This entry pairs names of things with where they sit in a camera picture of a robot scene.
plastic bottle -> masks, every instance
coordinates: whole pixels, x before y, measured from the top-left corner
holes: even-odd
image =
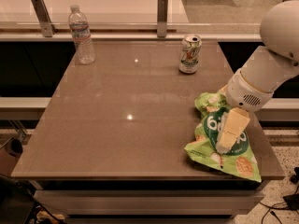
[[[87,19],[85,15],[80,12],[78,5],[71,6],[71,11],[68,23],[73,36],[78,60],[82,64],[93,63],[95,54]]]

table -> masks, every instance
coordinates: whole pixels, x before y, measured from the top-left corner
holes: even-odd
[[[0,23],[18,23],[30,28],[38,23],[30,0],[0,0]],[[70,6],[78,4],[93,23],[157,22],[157,0],[44,0],[50,19],[57,27],[67,28]],[[169,0],[168,22],[188,22],[181,0]]]
[[[263,179],[219,174],[184,151],[200,121],[194,99],[232,70],[204,41],[198,71],[178,70],[179,41],[96,41],[96,61],[69,64],[12,176],[66,215],[245,214],[268,181],[282,179],[258,120],[247,132]]]

aluminum can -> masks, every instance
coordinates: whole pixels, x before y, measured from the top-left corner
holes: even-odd
[[[198,55],[201,46],[202,40],[199,35],[186,35],[184,37],[178,67],[181,72],[192,74],[197,71]]]

green chip bag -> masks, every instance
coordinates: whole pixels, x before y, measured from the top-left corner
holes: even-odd
[[[195,100],[195,106],[200,111],[202,119],[195,128],[196,141],[185,147],[189,157],[226,174],[261,182],[257,161],[246,132],[238,137],[228,153],[219,154],[216,151],[221,118],[231,109],[226,103],[225,96],[205,92]]]

